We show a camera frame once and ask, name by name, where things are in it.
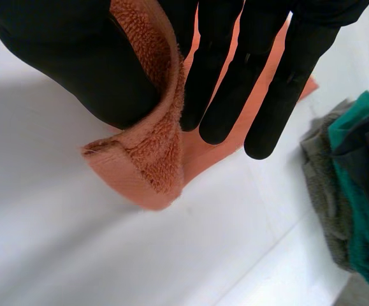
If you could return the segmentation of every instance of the towel fold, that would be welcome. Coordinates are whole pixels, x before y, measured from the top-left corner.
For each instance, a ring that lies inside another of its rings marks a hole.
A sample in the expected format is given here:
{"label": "towel fold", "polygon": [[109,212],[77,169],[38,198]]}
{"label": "towel fold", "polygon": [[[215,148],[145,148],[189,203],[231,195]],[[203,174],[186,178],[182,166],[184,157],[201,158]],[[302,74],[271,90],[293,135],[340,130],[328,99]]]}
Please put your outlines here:
{"label": "towel fold", "polygon": [[[112,0],[111,13],[124,29],[143,69],[161,93],[158,106],[133,127],[82,149],[89,166],[114,190],[147,209],[167,207],[196,175],[239,149],[284,49],[287,26],[279,32],[268,63],[228,139],[209,145],[198,130],[182,133],[184,68],[171,24],[156,0]],[[239,19],[224,76],[236,48]],[[199,42],[196,33],[192,54]],[[191,65],[190,55],[185,65]],[[302,96],[317,85],[310,79]]]}

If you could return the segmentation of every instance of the finger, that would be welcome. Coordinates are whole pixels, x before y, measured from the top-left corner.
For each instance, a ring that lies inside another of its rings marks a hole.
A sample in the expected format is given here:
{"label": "finger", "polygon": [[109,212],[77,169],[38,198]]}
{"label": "finger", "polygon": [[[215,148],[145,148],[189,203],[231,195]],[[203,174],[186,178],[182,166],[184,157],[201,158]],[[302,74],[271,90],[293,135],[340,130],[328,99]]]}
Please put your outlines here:
{"label": "finger", "polygon": [[231,45],[235,20],[243,0],[201,0],[199,2],[199,48],[185,85],[181,125],[195,129],[211,100]]}
{"label": "finger", "polygon": [[255,1],[245,3],[234,59],[199,127],[199,133],[207,143],[223,142],[232,130],[288,13],[287,9],[262,10]]}
{"label": "finger", "polygon": [[169,18],[180,51],[186,58],[190,53],[194,36],[198,0],[159,0],[159,4]]}
{"label": "finger", "polygon": [[338,30],[293,16],[279,66],[245,139],[250,157],[264,159],[273,152],[311,72]]}

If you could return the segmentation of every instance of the black glove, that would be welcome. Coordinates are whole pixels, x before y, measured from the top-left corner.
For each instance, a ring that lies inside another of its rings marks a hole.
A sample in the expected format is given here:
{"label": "black glove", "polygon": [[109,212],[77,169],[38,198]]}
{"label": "black glove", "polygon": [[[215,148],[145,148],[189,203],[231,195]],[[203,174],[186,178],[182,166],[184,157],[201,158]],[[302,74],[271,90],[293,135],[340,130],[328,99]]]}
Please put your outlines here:
{"label": "black glove", "polygon": [[[197,1],[159,2],[186,54]],[[185,85],[182,129],[191,131],[199,125],[201,137],[211,144],[226,139],[291,11],[284,54],[244,145],[250,157],[268,157],[320,56],[333,44],[340,27],[357,21],[368,4],[369,0],[246,0],[234,59],[207,109],[243,0],[199,0],[201,40]]]}
{"label": "black glove", "polygon": [[97,118],[124,129],[159,93],[109,7],[110,0],[0,0],[0,39]]}

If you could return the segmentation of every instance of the stack of towels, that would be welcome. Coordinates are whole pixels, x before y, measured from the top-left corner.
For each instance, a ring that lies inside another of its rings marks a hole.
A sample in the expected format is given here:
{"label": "stack of towels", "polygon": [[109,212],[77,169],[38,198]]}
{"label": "stack of towels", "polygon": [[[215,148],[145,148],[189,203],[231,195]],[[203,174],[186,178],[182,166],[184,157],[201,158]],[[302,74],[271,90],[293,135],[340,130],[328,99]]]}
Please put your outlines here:
{"label": "stack of towels", "polygon": [[334,262],[369,283],[369,92],[314,125],[301,142],[313,207]]}

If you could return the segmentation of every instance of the folded towel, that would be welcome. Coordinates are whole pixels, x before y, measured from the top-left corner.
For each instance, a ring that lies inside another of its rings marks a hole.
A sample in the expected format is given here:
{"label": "folded towel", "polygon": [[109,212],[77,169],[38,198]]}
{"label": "folded towel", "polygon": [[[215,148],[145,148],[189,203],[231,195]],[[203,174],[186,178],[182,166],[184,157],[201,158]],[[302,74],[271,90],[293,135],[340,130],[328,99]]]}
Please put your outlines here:
{"label": "folded towel", "polygon": [[[156,0],[112,0],[111,12],[126,32],[143,69],[162,93],[158,106],[133,127],[86,145],[82,154],[113,189],[144,208],[167,207],[196,175],[242,146],[268,89],[284,49],[286,26],[280,31],[261,77],[228,139],[204,143],[198,131],[182,133],[184,69],[173,29]],[[236,48],[236,24],[230,60]],[[199,41],[196,35],[193,53]],[[191,65],[192,57],[186,60]],[[221,79],[228,67],[227,61]],[[309,80],[302,96],[317,88]]]}
{"label": "folded towel", "polygon": [[313,208],[319,216],[333,261],[347,271],[352,271],[349,262],[352,212],[350,203],[338,183],[330,158],[328,127],[350,106],[347,101],[341,102],[322,118],[320,126],[300,143],[307,157],[303,172]]}

